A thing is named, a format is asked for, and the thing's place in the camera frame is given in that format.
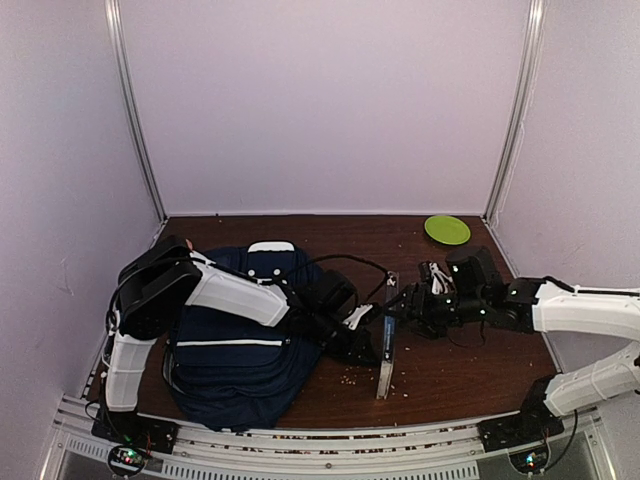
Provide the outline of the blue hardcover book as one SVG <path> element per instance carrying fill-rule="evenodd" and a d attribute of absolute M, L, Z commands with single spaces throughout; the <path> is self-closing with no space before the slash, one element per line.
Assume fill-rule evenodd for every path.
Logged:
<path fill-rule="evenodd" d="M 385 287 L 385 303 L 383 306 L 384 322 L 382 336 L 382 353 L 379 369 L 379 377 L 376 389 L 376 399 L 387 399 L 391 390 L 391 380 L 394 370 L 395 360 L 395 335 L 396 335 L 396 315 L 399 301 L 396 300 L 400 293 L 399 275 L 396 272 L 389 272 L 389 277 Z"/>

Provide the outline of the navy blue backpack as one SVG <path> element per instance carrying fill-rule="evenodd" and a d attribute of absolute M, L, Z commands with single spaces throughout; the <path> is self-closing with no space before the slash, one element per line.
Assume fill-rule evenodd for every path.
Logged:
<path fill-rule="evenodd" d="M 321 347 L 276 329 L 283 295 L 256 280 L 287 273 L 304 287 L 322 274 L 288 242 L 225 247 L 193 258 L 202 278 L 169 334 L 165 374 L 185 417 L 212 430 L 274 427 L 313 373 Z"/>

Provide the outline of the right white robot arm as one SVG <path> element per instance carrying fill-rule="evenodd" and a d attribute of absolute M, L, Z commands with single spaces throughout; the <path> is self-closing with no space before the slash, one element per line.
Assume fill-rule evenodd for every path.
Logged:
<path fill-rule="evenodd" d="M 415 322 L 420 335 L 433 339 L 451 327 L 479 322 L 527 334 L 578 332 L 629 342 L 578 370 L 537 380 L 513 419 L 519 440 L 535 440 L 551 419 L 638 389 L 638 290 L 573 286 L 552 276 L 505 282 L 484 246 L 456 249 L 445 263 L 445 271 L 423 267 L 420 281 L 388 300 L 385 312 Z"/>

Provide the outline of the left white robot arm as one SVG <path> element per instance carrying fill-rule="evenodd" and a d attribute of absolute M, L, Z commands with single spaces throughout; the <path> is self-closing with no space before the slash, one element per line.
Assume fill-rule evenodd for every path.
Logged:
<path fill-rule="evenodd" d="M 171 236 L 125 267 L 109 306 L 106 429 L 123 444 L 144 424 L 132 412 L 148 355 L 169 340 L 168 382 L 199 422 L 272 421 L 328 355 L 373 366 L 367 324 L 378 309 L 340 272 L 287 241 L 197 251 Z"/>

